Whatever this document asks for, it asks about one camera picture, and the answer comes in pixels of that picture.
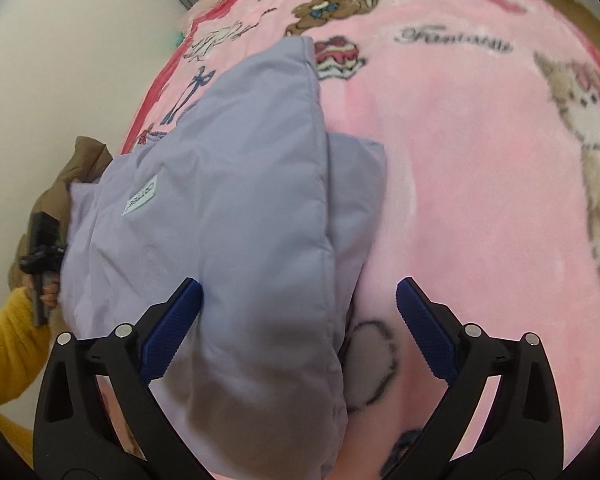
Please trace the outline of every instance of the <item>yellow sleeve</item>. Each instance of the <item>yellow sleeve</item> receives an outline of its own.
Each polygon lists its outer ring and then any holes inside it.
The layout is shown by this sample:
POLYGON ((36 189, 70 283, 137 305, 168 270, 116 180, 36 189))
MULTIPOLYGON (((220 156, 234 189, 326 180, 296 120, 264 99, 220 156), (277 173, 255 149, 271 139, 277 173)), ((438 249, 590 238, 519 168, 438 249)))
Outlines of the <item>yellow sleeve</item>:
POLYGON ((34 327, 31 302, 16 288, 0 310, 0 405, 17 399, 36 379, 49 350, 49 327, 34 327))

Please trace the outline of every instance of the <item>yellow fuzzy sweater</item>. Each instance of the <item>yellow fuzzy sweater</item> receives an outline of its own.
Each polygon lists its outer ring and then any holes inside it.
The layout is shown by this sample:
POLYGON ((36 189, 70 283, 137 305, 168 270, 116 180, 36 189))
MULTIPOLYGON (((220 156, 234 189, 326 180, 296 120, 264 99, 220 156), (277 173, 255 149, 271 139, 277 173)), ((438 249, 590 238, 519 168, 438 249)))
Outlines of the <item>yellow fuzzy sweater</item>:
MULTIPOLYGON (((29 297, 24 288, 15 289, 0 310, 0 405, 17 399, 36 379, 48 350, 48 326, 33 326, 29 297)), ((32 466, 32 433, 2 414, 0 431, 32 466)))

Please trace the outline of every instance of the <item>pink blanket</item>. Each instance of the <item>pink blanket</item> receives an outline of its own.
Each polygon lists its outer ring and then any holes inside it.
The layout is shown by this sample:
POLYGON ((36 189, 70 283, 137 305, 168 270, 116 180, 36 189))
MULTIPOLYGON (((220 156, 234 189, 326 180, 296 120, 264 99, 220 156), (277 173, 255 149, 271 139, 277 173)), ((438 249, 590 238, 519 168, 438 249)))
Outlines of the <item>pink blanket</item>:
POLYGON ((328 130, 389 161, 331 477, 378 478, 445 391, 396 311, 405 276, 492 336, 541 336, 570 461, 600 424, 600 54, 543 0, 225 0, 193 20, 123 151, 287 34, 315 40, 328 130))

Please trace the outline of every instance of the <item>blue gripper pad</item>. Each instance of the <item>blue gripper pad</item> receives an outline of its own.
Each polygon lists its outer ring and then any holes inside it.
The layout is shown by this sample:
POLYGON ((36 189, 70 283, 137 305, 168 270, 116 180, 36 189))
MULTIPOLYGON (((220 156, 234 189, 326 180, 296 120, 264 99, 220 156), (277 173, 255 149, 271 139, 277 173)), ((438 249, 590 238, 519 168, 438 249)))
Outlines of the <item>blue gripper pad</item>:
POLYGON ((412 278, 398 283, 395 298, 398 311, 432 373, 451 386, 458 376, 456 345, 432 312, 432 303, 412 278))
POLYGON ((156 322, 154 329, 144 338, 140 349, 139 373, 145 384, 159 379, 167 371, 202 308, 202 299, 200 284, 187 278, 169 301, 150 307, 163 308, 165 312, 156 322))

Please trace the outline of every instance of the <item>clothing tag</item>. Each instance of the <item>clothing tag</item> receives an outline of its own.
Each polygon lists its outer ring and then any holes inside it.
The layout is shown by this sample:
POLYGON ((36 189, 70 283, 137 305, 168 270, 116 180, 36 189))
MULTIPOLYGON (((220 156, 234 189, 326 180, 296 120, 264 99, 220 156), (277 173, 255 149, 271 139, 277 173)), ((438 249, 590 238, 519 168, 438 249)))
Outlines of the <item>clothing tag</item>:
POLYGON ((138 209, 141 205, 146 204, 155 196, 155 188, 158 184, 158 176, 154 176, 146 185, 138 191, 135 195, 129 199, 129 202, 126 203, 125 210, 122 212, 122 216, 127 213, 131 213, 138 209))

